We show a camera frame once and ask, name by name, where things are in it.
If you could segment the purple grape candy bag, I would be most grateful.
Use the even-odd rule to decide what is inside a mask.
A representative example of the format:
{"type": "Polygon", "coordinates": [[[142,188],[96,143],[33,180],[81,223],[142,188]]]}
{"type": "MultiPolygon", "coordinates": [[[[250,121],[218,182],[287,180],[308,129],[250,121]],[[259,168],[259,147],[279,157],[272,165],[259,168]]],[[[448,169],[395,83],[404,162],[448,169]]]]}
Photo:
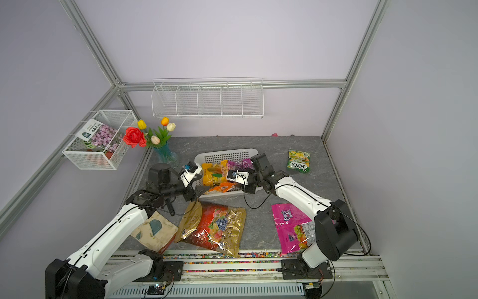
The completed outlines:
{"type": "Polygon", "coordinates": [[[253,163],[251,159],[243,159],[241,161],[228,161],[227,162],[228,170],[245,172],[248,169],[254,170],[253,163]]]}

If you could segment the yellow mango candy bag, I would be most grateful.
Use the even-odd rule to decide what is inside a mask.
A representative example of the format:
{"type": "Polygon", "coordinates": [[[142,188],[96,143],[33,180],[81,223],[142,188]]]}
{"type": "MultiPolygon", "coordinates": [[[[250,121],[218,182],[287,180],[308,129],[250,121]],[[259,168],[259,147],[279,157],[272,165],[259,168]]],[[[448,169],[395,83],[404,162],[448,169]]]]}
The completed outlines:
{"type": "Polygon", "coordinates": [[[208,187],[214,187],[220,185],[221,183],[226,183],[228,170],[229,165],[227,160],[223,160],[220,163],[215,164],[203,163],[203,185],[208,187]]]}

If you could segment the white plastic perforated basket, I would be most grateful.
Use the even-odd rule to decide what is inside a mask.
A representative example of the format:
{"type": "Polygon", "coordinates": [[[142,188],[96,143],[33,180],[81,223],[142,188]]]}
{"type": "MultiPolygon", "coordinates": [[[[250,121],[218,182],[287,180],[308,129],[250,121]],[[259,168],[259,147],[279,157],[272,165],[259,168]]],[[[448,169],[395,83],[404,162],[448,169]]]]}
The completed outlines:
{"type": "MultiPolygon", "coordinates": [[[[223,160],[238,162],[244,159],[249,159],[257,154],[258,151],[254,148],[215,151],[198,154],[194,158],[194,162],[197,164],[219,164],[223,160]]],[[[233,188],[226,193],[205,193],[200,198],[206,199],[225,196],[240,196],[242,194],[243,191],[240,188],[233,188]]]]}

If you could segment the orange Fox's candy bag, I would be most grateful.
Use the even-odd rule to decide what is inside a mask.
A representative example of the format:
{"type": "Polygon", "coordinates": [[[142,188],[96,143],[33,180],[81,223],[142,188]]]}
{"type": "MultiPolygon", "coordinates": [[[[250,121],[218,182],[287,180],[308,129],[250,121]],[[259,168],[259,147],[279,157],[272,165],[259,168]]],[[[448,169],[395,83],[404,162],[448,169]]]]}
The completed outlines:
{"type": "Polygon", "coordinates": [[[213,188],[209,189],[207,194],[222,194],[229,192],[230,190],[236,187],[236,183],[232,182],[224,182],[220,183],[218,186],[214,186],[213,188]]]}

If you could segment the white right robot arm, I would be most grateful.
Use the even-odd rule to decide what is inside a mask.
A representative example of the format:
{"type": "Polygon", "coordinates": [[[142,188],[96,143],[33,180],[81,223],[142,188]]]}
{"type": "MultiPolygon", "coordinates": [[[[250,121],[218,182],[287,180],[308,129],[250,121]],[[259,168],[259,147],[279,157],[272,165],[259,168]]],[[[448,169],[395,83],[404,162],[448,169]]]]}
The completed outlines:
{"type": "Polygon", "coordinates": [[[338,260],[359,241],[359,226],[344,201],[323,198],[289,174],[275,171],[265,154],[253,156],[251,162],[253,169],[235,174],[230,171],[228,178],[241,184],[245,193],[253,194],[262,187],[266,193],[287,200],[314,222],[316,241],[301,254],[309,268],[338,260]]]}

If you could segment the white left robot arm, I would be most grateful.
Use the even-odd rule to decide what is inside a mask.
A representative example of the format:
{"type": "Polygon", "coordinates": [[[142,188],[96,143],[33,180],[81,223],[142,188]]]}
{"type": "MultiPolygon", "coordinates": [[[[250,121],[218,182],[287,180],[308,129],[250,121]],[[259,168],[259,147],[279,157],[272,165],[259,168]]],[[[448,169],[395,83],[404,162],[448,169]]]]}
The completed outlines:
{"type": "Polygon", "coordinates": [[[202,168],[190,162],[179,173],[168,164],[156,164],[150,169],[150,182],[143,190],[132,194],[118,214],[81,249],[67,259],[56,259],[46,268],[45,297],[47,299],[105,299],[115,291],[138,279],[149,279],[162,285],[181,277],[182,266],[177,262],[168,267],[163,256],[144,249],[131,260],[110,270],[105,264],[120,245],[149,217],[177,196],[194,204],[205,188],[194,187],[201,178],[202,168]]]}

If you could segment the large gold red candy bag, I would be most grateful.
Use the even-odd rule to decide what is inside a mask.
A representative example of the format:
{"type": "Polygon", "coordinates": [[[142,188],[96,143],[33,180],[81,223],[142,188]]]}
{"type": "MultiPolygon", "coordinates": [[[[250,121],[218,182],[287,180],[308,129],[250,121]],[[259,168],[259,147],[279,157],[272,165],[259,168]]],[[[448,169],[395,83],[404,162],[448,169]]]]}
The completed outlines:
{"type": "Polygon", "coordinates": [[[193,202],[186,208],[174,242],[185,242],[237,258],[245,222],[244,208],[193,202]]]}

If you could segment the green Fox's candy bag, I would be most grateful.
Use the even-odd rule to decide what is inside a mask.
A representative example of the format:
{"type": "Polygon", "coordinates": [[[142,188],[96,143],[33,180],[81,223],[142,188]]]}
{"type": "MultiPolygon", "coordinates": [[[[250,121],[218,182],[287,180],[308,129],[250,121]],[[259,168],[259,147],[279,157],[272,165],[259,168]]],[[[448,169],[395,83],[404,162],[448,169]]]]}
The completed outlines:
{"type": "Polygon", "coordinates": [[[303,151],[289,150],[287,169],[308,173],[310,171],[310,154],[303,151]]]}

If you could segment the tulips in teal vase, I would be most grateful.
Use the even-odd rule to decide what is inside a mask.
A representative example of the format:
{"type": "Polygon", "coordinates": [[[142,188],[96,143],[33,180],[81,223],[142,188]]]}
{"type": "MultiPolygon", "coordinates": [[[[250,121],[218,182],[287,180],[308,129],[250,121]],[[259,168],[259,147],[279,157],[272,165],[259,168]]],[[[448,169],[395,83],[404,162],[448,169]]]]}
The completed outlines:
{"type": "Polygon", "coordinates": [[[173,165],[178,162],[177,154],[169,147],[171,133],[176,128],[175,123],[171,122],[168,117],[163,117],[161,125],[157,129],[148,127],[144,120],[138,121],[137,125],[144,132],[146,147],[152,148],[158,154],[161,163],[173,165]]]}

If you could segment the pink fruit candy bag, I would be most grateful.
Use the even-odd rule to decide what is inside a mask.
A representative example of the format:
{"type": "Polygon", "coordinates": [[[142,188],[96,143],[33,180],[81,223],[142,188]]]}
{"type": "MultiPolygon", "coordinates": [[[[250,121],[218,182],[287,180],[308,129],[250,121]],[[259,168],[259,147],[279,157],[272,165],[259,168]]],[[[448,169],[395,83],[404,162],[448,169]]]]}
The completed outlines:
{"type": "Polygon", "coordinates": [[[314,222],[292,204],[271,207],[283,254],[305,250],[316,243],[314,222]]]}

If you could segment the red artificial rose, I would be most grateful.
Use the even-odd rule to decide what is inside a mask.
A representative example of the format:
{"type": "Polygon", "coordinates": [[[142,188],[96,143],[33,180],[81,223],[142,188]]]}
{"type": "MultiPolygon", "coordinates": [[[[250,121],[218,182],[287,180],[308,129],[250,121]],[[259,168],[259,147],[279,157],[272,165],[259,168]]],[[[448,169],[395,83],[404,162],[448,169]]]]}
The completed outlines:
{"type": "Polygon", "coordinates": [[[123,141],[132,148],[138,145],[143,148],[147,146],[146,134],[136,127],[127,128],[123,141]]]}

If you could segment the green circuit board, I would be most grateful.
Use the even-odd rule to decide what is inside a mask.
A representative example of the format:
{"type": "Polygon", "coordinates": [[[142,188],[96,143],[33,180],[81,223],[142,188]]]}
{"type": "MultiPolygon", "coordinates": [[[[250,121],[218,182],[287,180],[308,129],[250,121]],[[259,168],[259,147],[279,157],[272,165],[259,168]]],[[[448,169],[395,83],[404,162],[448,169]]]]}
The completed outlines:
{"type": "Polygon", "coordinates": [[[164,295],[166,290],[165,286],[162,285],[150,285],[145,295],[164,295]]]}

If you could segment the purple flower seed packet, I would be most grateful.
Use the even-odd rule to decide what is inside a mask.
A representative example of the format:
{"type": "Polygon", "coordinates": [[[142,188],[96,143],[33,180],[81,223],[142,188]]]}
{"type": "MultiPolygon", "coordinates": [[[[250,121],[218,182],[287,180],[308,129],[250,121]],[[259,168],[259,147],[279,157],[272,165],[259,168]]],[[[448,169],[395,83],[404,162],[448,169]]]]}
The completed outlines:
{"type": "Polygon", "coordinates": [[[118,149],[123,134],[98,120],[90,119],[75,134],[90,150],[114,153],[118,149]]]}

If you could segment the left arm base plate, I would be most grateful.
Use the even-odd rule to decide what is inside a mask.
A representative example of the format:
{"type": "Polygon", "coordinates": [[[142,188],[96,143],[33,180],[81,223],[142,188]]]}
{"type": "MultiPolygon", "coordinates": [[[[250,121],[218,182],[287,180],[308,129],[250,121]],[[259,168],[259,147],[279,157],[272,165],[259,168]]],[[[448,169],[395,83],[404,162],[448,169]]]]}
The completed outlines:
{"type": "Polygon", "coordinates": [[[136,279],[134,282],[180,282],[183,270],[183,262],[155,262],[149,274],[136,279]]]}

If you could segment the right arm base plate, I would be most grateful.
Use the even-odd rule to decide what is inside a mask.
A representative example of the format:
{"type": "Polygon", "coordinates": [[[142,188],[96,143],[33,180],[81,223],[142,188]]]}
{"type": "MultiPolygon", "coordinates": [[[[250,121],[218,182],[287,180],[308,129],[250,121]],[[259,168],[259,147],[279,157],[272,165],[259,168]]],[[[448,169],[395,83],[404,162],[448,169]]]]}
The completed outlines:
{"type": "Polygon", "coordinates": [[[327,262],[310,268],[305,262],[298,259],[281,260],[280,273],[284,280],[323,280],[333,277],[332,268],[327,262]]]}

